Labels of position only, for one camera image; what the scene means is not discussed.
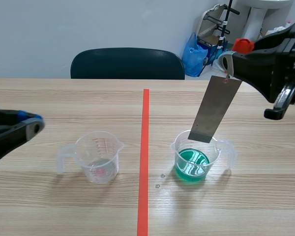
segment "empty measuring cup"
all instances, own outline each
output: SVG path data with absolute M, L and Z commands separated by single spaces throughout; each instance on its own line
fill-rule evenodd
M 180 177 L 188 181 L 204 180 L 213 164 L 223 155 L 228 166 L 234 167 L 237 153 L 228 141 L 212 138 L 209 144 L 189 140 L 190 130 L 180 133 L 171 144 L 175 151 L 175 169 Z
M 107 183 L 118 173 L 118 153 L 124 144 L 106 131 L 94 131 L 76 143 L 61 146 L 57 156 L 57 173 L 64 172 L 64 159 L 73 157 L 91 182 Z

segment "blue plastic bag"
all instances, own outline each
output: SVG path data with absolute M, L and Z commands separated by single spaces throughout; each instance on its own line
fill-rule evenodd
M 186 75 L 197 77 L 203 68 L 206 56 L 207 50 L 197 44 L 196 33 L 192 33 L 182 55 Z

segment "metal plate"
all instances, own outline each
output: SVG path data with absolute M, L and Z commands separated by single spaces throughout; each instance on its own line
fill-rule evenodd
M 211 141 L 241 84 L 227 77 L 211 77 L 188 139 Z

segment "chair backrest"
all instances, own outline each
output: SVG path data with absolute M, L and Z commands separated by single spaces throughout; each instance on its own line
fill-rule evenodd
M 79 53 L 71 64 L 72 79 L 184 80 L 180 58 L 145 48 L 103 48 Z

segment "red line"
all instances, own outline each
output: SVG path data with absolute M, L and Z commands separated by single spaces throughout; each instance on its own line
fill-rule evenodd
M 148 236 L 148 119 L 149 90 L 143 90 L 137 236 Z

